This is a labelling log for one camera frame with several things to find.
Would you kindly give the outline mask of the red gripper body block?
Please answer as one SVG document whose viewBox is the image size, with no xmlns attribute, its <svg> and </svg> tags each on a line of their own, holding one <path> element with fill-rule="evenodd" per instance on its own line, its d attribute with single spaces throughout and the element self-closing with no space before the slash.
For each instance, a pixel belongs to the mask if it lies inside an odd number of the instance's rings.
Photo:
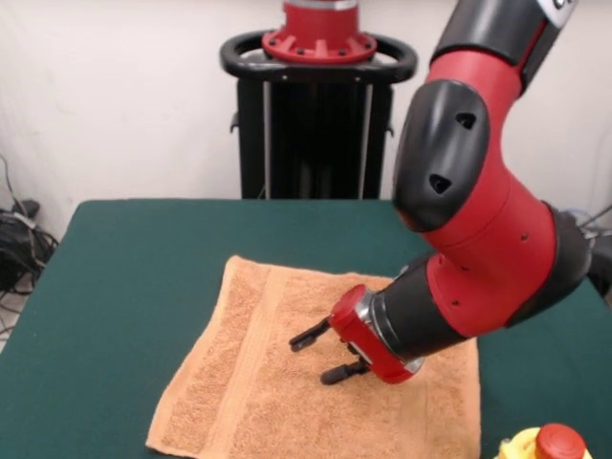
<svg viewBox="0 0 612 459">
<path fill-rule="evenodd" d="M 377 378 L 402 383 L 420 371 L 424 359 L 405 361 L 391 353 L 374 324 L 374 304 L 375 293 L 365 285 L 352 288 L 334 305 L 328 316 L 330 327 Z"/>
</svg>

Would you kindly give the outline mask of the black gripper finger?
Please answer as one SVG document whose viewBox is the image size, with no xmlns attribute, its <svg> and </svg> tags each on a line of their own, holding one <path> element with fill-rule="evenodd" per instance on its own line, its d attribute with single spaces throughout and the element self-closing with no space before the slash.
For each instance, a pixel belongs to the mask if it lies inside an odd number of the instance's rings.
<svg viewBox="0 0 612 459">
<path fill-rule="evenodd" d="M 324 371 L 319 380 L 323 385 L 334 385 L 367 372 L 369 372 L 369 367 L 365 361 L 354 361 Z"/>
<path fill-rule="evenodd" d="M 316 325 L 310 327 L 304 332 L 291 338 L 289 341 L 291 351 L 294 353 L 297 353 L 311 346 L 317 341 L 317 339 L 321 335 L 325 334 L 329 329 L 330 329 L 330 323 L 328 319 L 325 318 L 321 322 L 317 323 Z"/>
</svg>

